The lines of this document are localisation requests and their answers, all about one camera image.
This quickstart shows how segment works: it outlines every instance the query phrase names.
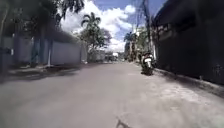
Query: sidewalk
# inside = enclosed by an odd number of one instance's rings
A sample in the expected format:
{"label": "sidewalk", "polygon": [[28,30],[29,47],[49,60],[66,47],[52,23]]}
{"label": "sidewalk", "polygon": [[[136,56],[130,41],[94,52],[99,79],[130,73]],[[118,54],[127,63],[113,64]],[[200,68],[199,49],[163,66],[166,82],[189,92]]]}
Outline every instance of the sidewalk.
{"label": "sidewalk", "polygon": [[217,85],[211,82],[194,79],[184,75],[175,75],[171,72],[161,70],[161,69],[155,69],[155,72],[169,79],[176,80],[182,84],[187,84],[188,86],[195,86],[224,98],[224,87],[222,85]]}

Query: utility pole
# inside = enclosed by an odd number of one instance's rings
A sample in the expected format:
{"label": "utility pole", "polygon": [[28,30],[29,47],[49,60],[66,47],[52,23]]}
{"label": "utility pole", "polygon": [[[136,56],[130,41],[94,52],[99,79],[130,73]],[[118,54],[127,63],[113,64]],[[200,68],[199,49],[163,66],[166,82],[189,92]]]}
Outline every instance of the utility pole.
{"label": "utility pole", "polygon": [[146,21],[146,29],[147,29],[147,35],[148,35],[148,51],[151,49],[151,31],[150,31],[150,11],[149,11],[149,0],[143,0],[142,1],[142,8],[145,15],[145,21]]}

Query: sky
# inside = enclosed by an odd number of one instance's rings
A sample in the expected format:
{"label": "sky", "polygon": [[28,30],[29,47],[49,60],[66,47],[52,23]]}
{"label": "sky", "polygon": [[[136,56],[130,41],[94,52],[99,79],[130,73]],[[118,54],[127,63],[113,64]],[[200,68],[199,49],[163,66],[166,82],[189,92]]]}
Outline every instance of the sky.
{"label": "sky", "polygon": [[[124,51],[124,35],[132,31],[136,24],[138,4],[141,0],[84,0],[85,8],[78,14],[68,11],[66,19],[61,21],[62,29],[69,33],[82,31],[83,15],[94,12],[101,18],[100,27],[108,30],[112,36],[107,50]],[[149,0],[150,12],[153,15],[159,11],[165,0]]]}

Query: street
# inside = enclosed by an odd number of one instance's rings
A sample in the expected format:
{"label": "street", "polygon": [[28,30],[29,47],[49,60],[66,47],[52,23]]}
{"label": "street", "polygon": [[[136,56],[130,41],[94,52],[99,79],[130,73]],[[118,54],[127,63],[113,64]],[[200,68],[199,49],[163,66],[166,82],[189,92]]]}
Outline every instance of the street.
{"label": "street", "polygon": [[132,63],[0,86],[0,128],[223,128],[224,100]]}

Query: building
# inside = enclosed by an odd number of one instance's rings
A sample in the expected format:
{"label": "building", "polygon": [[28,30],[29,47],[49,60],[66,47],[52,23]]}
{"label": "building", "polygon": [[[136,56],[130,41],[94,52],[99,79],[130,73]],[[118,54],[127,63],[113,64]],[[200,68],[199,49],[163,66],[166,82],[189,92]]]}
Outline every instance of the building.
{"label": "building", "polygon": [[224,84],[224,1],[168,0],[152,25],[159,68]]}

